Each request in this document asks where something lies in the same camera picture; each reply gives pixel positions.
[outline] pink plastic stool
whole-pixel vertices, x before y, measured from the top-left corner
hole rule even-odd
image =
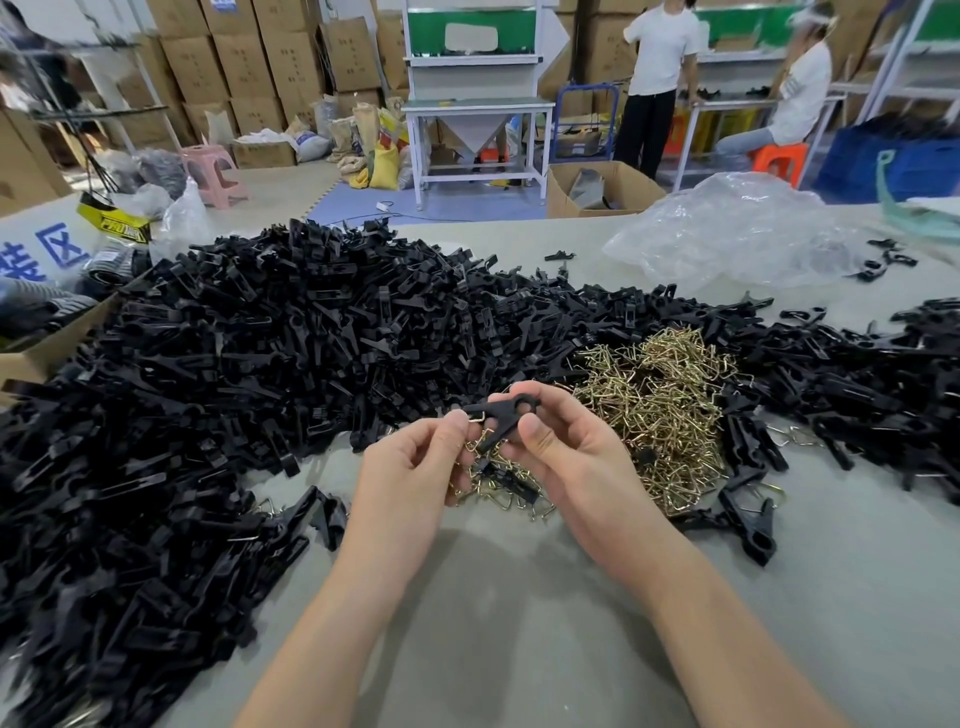
[[[229,209],[230,200],[248,200],[250,190],[242,182],[224,179],[225,169],[236,169],[226,149],[215,144],[184,147],[180,152],[186,173],[197,181],[204,205]]]

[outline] blue plastic crate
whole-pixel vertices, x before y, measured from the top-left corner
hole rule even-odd
[[[897,153],[887,168],[895,200],[944,197],[960,184],[960,139],[886,139],[851,127],[834,138],[814,189],[844,202],[876,202],[876,157],[888,149]]]

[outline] workbench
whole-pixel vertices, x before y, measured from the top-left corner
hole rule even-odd
[[[876,206],[843,208],[876,219]],[[660,281],[607,258],[601,247],[630,217],[416,225],[401,234],[452,250],[496,254],[497,267],[555,274],[557,249],[574,285],[610,289]],[[775,291],[719,279],[696,291],[710,303],[776,296],[761,311],[828,307],[827,322],[884,329],[895,311],[956,295],[960,270],[938,246],[911,246],[916,268],[891,266],[873,283],[844,280]],[[679,295],[689,295],[681,290]],[[755,611],[794,664],[863,728],[955,728],[960,698],[960,508],[930,481],[905,493],[898,477],[860,458],[849,473],[825,449],[787,446],[788,473],[771,475],[787,501],[777,512],[780,550],[762,569],[731,535],[690,534]],[[323,456],[257,486],[277,508],[315,484],[350,498],[360,458],[341,436]],[[427,563],[375,648],[358,728],[695,728],[649,622],[576,545],[559,514],[470,502],[446,512]],[[313,543],[263,605],[254,644],[201,674],[159,723],[228,728],[336,554]],[[12,670],[5,673],[9,681]],[[323,725],[323,717],[317,717]]]
[[[541,169],[538,170],[534,162],[534,138],[536,136],[537,114],[546,114],[546,138],[543,149],[550,149],[553,108],[552,101],[546,101],[536,96],[517,99],[470,99],[468,101],[420,101],[416,99],[408,101],[403,107],[403,112],[407,115],[407,127],[410,133],[410,159],[414,172],[417,209],[423,210],[423,190],[431,182],[536,180],[540,183],[540,199],[542,201],[546,200],[546,173],[550,166],[550,155],[544,153]],[[500,164],[499,162],[430,164],[431,144],[424,128],[424,122],[427,119],[489,114],[504,114],[507,116],[521,114],[530,117],[525,161],[524,157],[521,156],[518,159],[508,161],[506,164]],[[479,171],[464,174],[466,170]],[[439,172],[440,174],[431,174],[431,172]]]
[[[813,158],[816,150],[820,148],[820,142],[824,138],[824,132],[827,130],[827,124],[830,119],[833,117],[833,111],[836,109],[837,104],[844,100],[844,96],[834,95],[828,96],[824,102],[824,107],[820,113],[820,121],[817,123],[817,130],[813,134],[813,141],[810,143],[810,150],[806,155],[806,160],[804,161],[804,169],[800,173],[800,183],[804,182],[804,177],[806,176],[806,170],[810,166],[810,160]],[[732,98],[717,98],[710,101],[701,101],[699,104],[694,104],[690,107],[690,118],[686,123],[686,135],[684,136],[684,146],[680,152],[680,161],[677,165],[676,171],[673,170],[663,170],[664,175],[673,176],[673,187],[672,191],[677,192],[680,190],[680,185],[684,180],[684,173],[686,172],[686,165],[690,159],[690,146],[693,144],[693,135],[697,131],[697,121],[700,118],[700,114],[704,111],[742,111],[744,109],[774,109],[780,101],[777,99],[767,99],[759,96],[754,97],[744,97],[737,96]],[[718,169],[702,169],[698,170],[701,174],[712,174],[713,172],[722,172],[724,170]]]

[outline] green panel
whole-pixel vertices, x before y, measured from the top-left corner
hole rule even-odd
[[[722,37],[751,36],[759,29],[759,45],[780,48],[790,41],[792,35],[787,19],[802,7],[704,8],[695,12],[710,24],[711,44]]]
[[[428,11],[407,13],[410,48],[414,56],[447,55],[444,39],[449,23],[494,27],[498,51],[505,54],[532,54],[537,48],[537,9],[503,11]]]
[[[934,3],[917,40],[960,40],[960,0]]]

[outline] white t-shirt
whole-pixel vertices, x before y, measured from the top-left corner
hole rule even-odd
[[[798,144],[806,138],[820,118],[832,76],[830,49],[822,40],[790,66],[770,123],[775,142],[780,146]]]
[[[634,77],[630,81],[631,96],[652,96],[677,87],[684,56],[701,49],[700,23],[687,9],[676,15],[663,10],[663,5],[645,12],[623,31],[628,43],[640,41]]]

